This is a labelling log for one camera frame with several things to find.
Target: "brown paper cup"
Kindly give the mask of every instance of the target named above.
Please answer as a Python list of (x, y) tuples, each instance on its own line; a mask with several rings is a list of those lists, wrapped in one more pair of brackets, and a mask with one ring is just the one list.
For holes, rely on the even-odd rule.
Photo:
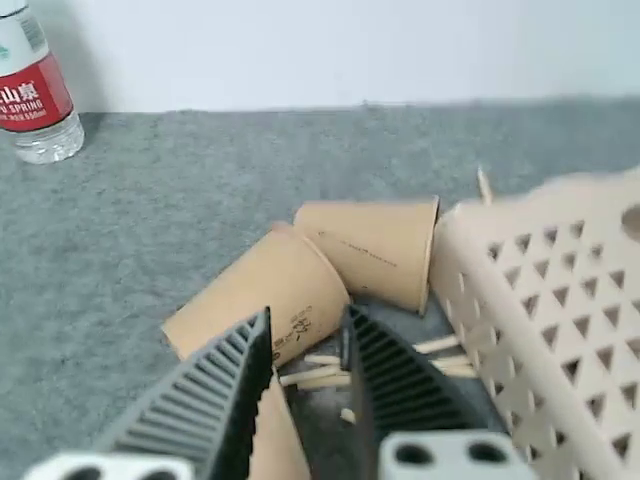
[(348, 302), (339, 275), (315, 245), (290, 225), (277, 224), (163, 330), (184, 359), (269, 306), (274, 363), (282, 365), (333, 333)]
[(310, 480), (309, 465), (277, 378), (274, 372), (258, 405), (249, 480)]
[(423, 203), (310, 202), (296, 213), (303, 230), (351, 293), (424, 314), (438, 198)]

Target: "water bottle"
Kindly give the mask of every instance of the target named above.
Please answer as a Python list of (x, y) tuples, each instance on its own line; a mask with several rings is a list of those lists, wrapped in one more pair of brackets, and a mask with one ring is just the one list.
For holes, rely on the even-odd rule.
[(26, 0), (0, 0), (0, 129), (29, 163), (64, 160), (84, 142), (58, 63)]

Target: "beige basket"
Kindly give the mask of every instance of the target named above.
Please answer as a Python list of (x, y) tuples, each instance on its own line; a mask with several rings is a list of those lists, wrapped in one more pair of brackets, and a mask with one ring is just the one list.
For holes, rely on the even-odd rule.
[(640, 169), (458, 205), (430, 282), (541, 478), (640, 478)]

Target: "triangular hole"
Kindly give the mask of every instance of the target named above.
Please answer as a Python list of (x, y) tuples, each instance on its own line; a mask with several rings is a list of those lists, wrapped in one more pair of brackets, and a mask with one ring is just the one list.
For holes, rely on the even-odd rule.
[(517, 376), (522, 371), (522, 362), (517, 358), (513, 359), (513, 372)]
[(590, 278), (585, 282), (582, 282), (582, 288), (590, 298), (593, 298), (596, 296), (597, 287), (598, 287), (598, 279), (595, 277)]
[(609, 273), (611, 280), (615, 283), (620, 290), (624, 290), (624, 270), (618, 270), (617, 272)]
[(591, 258), (593, 260), (600, 260), (602, 258), (602, 245), (594, 245), (591, 247)]
[(497, 261), (500, 256), (500, 252), (502, 251), (502, 244), (500, 243), (492, 243), (487, 250), (487, 254), (489, 258), (493, 259), (493, 261)]
[(567, 441), (567, 437), (565, 436), (564, 433), (558, 430), (556, 430), (555, 434), (556, 434), (556, 447), (561, 447), (562, 445), (564, 445), (564, 442)]
[(527, 250), (529, 250), (530, 244), (531, 244), (530, 234), (520, 235), (518, 238), (516, 238), (516, 245), (518, 246), (520, 253), (522, 253), (523, 255), (527, 253)]
[(584, 232), (584, 221), (580, 220), (579, 222), (574, 223), (569, 227), (569, 229), (571, 230), (571, 235), (575, 238), (582, 237), (582, 232)]
[(558, 238), (558, 229), (556, 227), (547, 228), (544, 231), (544, 238), (547, 240), (549, 246), (553, 247), (556, 244), (556, 240)]
[(603, 312), (605, 317), (611, 322), (611, 325), (613, 325), (613, 328), (617, 328), (620, 322), (620, 307), (614, 305), (613, 307), (605, 308)]
[(625, 386), (621, 387), (620, 391), (622, 392), (622, 396), (624, 397), (625, 401), (627, 402), (627, 405), (629, 405), (629, 407), (632, 410), (635, 410), (636, 409), (636, 397), (638, 395), (638, 384), (637, 383), (630, 383), (628, 385), (625, 385)]
[(640, 337), (627, 340), (627, 346), (633, 352), (638, 360), (640, 360)]
[(536, 393), (532, 393), (532, 395), (533, 395), (533, 407), (536, 410), (540, 410), (544, 405), (544, 398), (542, 398), (540, 395), (537, 395)]
[(557, 325), (547, 327), (542, 331), (542, 338), (544, 338), (544, 341), (547, 342), (547, 345), (549, 345), (549, 348), (551, 350), (553, 350), (553, 347), (555, 346), (557, 337), (558, 337)]
[(541, 456), (540, 452), (534, 446), (531, 446), (529, 448), (531, 449), (531, 461), (535, 462), (537, 459), (540, 458), (540, 456)]
[(598, 358), (602, 362), (602, 365), (604, 365), (604, 368), (606, 368), (607, 371), (611, 370), (611, 360), (613, 359), (613, 347), (602, 348), (596, 352), (596, 355), (598, 355)]
[(585, 315), (584, 317), (576, 318), (573, 323), (576, 328), (580, 332), (584, 338), (587, 338), (587, 334), (589, 333), (589, 323), (591, 321), (591, 317), (589, 315)]
[(518, 428), (521, 422), (522, 422), (522, 419), (520, 418), (520, 415), (518, 415), (515, 412), (511, 412), (511, 425), (513, 426), (513, 428), (514, 429)]
[(624, 435), (616, 438), (611, 445), (618, 453), (618, 456), (624, 461), (627, 458), (627, 452), (629, 451), (629, 442), (631, 440), (631, 434), (625, 433)]
[(568, 293), (569, 293), (569, 287), (561, 287), (553, 291), (553, 296), (556, 297), (556, 300), (558, 300), (558, 303), (564, 307), (565, 303), (567, 303)]
[(593, 418), (600, 420), (602, 411), (604, 410), (604, 393), (587, 400), (587, 407), (593, 415)]
[(547, 276), (547, 271), (549, 270), (549, 261), (542, 260), (541, 262), (536, 263), (534, 267), (538, 272), (538, 275), (544, 279)]
[(520, 267), (513, 267), (507, 270), (504, 276), (507, 279), (507, 282), (509, 282), (509, 285), (511, 285), (511, 288), (514, 288), (518, 281), (518, 277), (520, 276)]
[(573, 267), (576, 266), (576, 254), (573, 252), (564, 254), (562, 256), (562, 263), (567, 268), (567, 270), (569, 270), (570, 272), (573, 271)]
[(536, 313), (536, 308), (538, 307), (538, 299), (538, 295), (532, 295), (522, 301), (522, 306), (524, 307), (525, 312), (527, 312), (527, 315), (529, 315), (529, 318), (533, 318)]
[(567, 362), (562, 365), (562, 370), (571, 383), (574, 383), (578, 374), (578, 368), (580, 367), (580, 359)]

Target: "wooden stick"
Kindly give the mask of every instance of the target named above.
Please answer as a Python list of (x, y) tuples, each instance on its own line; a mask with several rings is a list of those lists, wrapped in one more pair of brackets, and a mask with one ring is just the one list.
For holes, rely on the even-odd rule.
[(307, 355), (304, 361), (317, 365), (340, 365), (340, 357), (335, 355)]
[(341, 387), (351, 385), (351, 375), (348, 373), (331, 375), (330, 377), (312, 378), (298, 382), (298, 390), (313, 390), (325, 387)]
[(478, 166), (478, 188), (484, 204), (491, 205), (493, 203), (493, 192), (491, 191), (489, 179), (480, 166)]
[(355, 425), (356, 423), (356, 414), (353, 413), (353, 410), (350, 408), (343, 408), (340, 410), (340, 418), (345, 422), (349, 422)]
[(315, 378), (330, 377), (340, 372), (340, 367), (337, 365), (327, 365), (326, 367), (316, 368), (314, 370), (307, 370), (306, 372), (292, 373), (291, 375), (285, 375), (280, 377), (280, 384), (283, 387), (293, 385), (294, 383), (304, 382), (306, 380), (312, 380)]
[(455, 347), (456, 345), (460, 345), (458, 337), (455, 335), (449, 335), (448, 337), (439, 338), (438, 340), (418, 343), (414, 345), (413, 348), (420, 353), (432, 353), (446, 348)]
[(433, 363), (437, 367), (461, 367), (471, 365), (469, 357), (466, 355), (453, 355), (451, 357), (437, 358), (433, 360)]

